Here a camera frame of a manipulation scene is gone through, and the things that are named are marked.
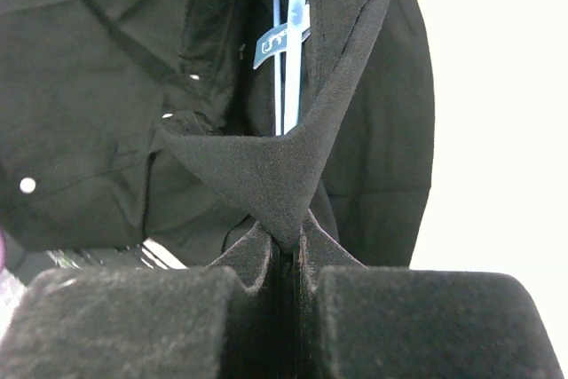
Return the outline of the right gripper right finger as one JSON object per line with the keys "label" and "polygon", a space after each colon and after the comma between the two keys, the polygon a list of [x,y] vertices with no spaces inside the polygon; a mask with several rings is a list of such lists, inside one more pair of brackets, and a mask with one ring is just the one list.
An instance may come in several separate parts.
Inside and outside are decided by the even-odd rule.
{"label": "right gripper right finger", "polygon": [[314,216],[294,254],[300,378],[559,378],[514,277],[363,265]]}

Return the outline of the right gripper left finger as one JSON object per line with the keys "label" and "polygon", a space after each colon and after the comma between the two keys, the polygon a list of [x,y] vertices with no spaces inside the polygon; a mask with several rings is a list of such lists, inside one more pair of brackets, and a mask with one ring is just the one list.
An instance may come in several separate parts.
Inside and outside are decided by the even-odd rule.
{"label": "right gripper left finger", "polygon": [[1,342],[1,375],[273,378],[277,266],[255,226],[205,267],[42,272]]}

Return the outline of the black button shirt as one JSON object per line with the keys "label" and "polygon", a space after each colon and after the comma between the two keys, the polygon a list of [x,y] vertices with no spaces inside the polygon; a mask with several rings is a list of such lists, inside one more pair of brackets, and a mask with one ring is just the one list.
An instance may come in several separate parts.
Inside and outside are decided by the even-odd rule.
{"label": "black button shirt", "polygon": [[272,0],[1,0],[1,226],[30,251],[157,241],[205,265],[305,213],[409,264],[434,147],[417,0],[308,0],[301,112],[274,134]]}

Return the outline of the light blue hanger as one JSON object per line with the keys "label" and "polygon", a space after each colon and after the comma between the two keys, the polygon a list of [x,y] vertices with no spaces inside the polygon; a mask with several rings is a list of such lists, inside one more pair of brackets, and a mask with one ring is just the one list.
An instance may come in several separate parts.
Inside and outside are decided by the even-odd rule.
{"label": "light blue hanger", "polygon": [[[273,24],[280,24],[280,0],[272,0]],[[290,132],[298,123],[302,74],[302,24],[306,0],[288,0],[287,50],[284,90],[281,89],[280,55],[274,57],[275,135]]]}

